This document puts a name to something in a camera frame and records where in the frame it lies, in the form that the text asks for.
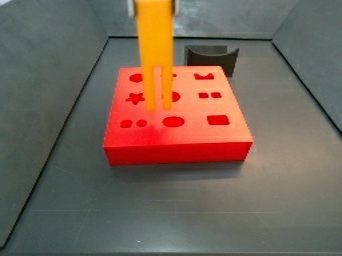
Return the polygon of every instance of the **square hole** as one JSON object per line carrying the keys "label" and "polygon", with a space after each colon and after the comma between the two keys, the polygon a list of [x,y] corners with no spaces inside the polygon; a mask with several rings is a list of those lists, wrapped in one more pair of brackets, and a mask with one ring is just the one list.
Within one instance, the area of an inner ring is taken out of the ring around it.
{"label": "square hole", "polygon": [[198,97],[199,97],[201,99],[207,99],[207,98],[209,98],[209,94],[207,94],[206,92],[199,92],[199,93],[198,93]]}
{"label": "square hole", "polygon": [[211,97],[215,98],[215,99],[222,98],[221,92],[213,92]]}

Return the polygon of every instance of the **circular hole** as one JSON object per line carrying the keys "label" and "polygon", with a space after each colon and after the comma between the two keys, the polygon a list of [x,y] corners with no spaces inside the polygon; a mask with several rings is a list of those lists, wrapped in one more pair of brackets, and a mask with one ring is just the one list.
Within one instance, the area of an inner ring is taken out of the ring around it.
{"label": "circular hole", "polygon": [[178,92],[173,92],[173,102],[179,101],[181,99],[181,94]]}
{"label": "circular hole", "polygon": [[143,81],[143,75],[142,74],[134,74],[130,76],[130,81],[139,83]]}
{"label": "circular hole", "polygon": [[147,121],[146,120],[141,119],[141,120],[137,121],[137,126],[138,127],[146,127],[146,125],[147,125]]}

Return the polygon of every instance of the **small hole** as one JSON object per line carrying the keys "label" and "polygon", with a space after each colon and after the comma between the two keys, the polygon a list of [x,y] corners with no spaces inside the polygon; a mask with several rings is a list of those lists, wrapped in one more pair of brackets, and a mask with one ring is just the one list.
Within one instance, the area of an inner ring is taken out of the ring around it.
{"label": "small hole", "polygon": [[211,97],[213,97],[213,98],[222,98],[222,95],[221,95],[219,92],[213,92],[213,93],[211,93]]}
{"label": "small hole", "polygon": [[229,125],[230,120],[226,115],[213,115],[207,116],[209,124],[210,125]]}
{"label": "small hole", "polygon": [[137,121],[137,126],[138,127],[146,127],[146,125],[147,125],[147,121],[146,120],[141,119],[141,120]]}
{"label": "small hole", "polygon": [[134,74],[130,76],[130,81],[139,83],[143,81],[143,75],[142,74]]}
{"label": "small hole", "polygon": [[123,120],[121,123],[122,128],[131,128],[133,126],[133,120]]}
{"label": "small hole", "polygon": [[209,73],[206,76],[202,76],[201,74],[194,74],[197,80],[214,80],[213,73]]}
{"label": "small hole", "polygon": [[163,125],[167,127],[179,127],[185,124],[185,122],[186,121],[182,117],[170,116],[170,117],[165,118]]}
{"label": "small hole", "polygon": [[199,93],[198,93],[198,97],[199,97],[201,99],[207,99],[207,98],[209,98],[209,94],[207,94],[206,92],[199,92]]}
{"label": "small hole", "polygon": [[141,101],[145,101],[143,93],[130,93],[130,97],[126,101],[131,101],[134,105],[137,105]]}

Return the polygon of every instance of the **star-shaped hole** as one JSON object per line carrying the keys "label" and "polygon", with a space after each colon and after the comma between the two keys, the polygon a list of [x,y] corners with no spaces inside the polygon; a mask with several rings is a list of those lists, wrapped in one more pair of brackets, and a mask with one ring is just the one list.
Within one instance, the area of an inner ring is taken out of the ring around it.
{"label": "star-shaped hole", "polygon": [[141,101],[145,101],[143,93],[130,93],[130,98],[126,101],[131,101],[134,105],[137,105]]}

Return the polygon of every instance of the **rectangular hole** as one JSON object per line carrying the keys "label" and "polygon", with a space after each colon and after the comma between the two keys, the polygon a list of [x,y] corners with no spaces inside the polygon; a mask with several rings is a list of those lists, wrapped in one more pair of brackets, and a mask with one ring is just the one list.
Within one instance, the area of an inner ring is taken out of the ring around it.
{"label": "rectangular hole", "polygon": [[210,115],[207,116],[207,121],[210,125],[229,125],[230,120],[226,115]]}

